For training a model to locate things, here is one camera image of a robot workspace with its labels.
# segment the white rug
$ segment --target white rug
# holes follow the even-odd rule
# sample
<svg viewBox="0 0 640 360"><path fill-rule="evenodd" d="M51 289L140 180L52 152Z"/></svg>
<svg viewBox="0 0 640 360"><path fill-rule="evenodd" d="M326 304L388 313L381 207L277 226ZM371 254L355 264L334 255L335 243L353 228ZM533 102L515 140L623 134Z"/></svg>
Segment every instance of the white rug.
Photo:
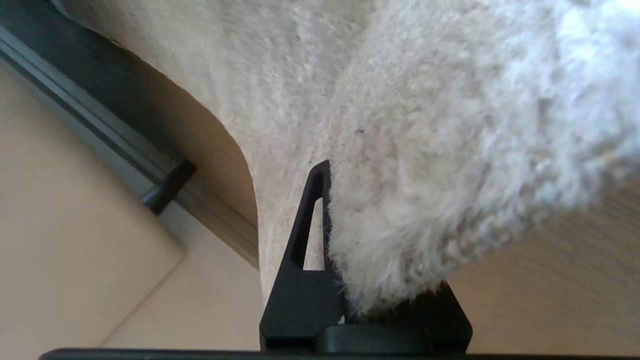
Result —
<svg viewBox="0 0 640 360"><path fill-rule="evenodd" d="M331 253L360 312L436 288L640 166L635 0L60 3L239 144L266 295L326 158Z"/></svg>

